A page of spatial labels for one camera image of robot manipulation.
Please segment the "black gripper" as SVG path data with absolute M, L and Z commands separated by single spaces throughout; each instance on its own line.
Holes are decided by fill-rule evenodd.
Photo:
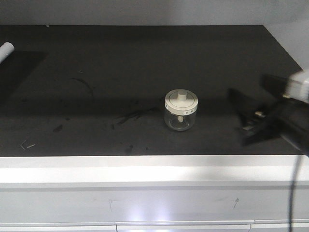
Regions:
M 275 122 L 265 121 L 268 106 L 237 89 L 228 89 L 228 100 L 241 124 L 241 145 L 284 138 L 301 153 L 309 153 L 309 103 L 289 98 L 285 88 L 289 77 L 263 74 L 260 86 L 277 100 L 270 108 Z

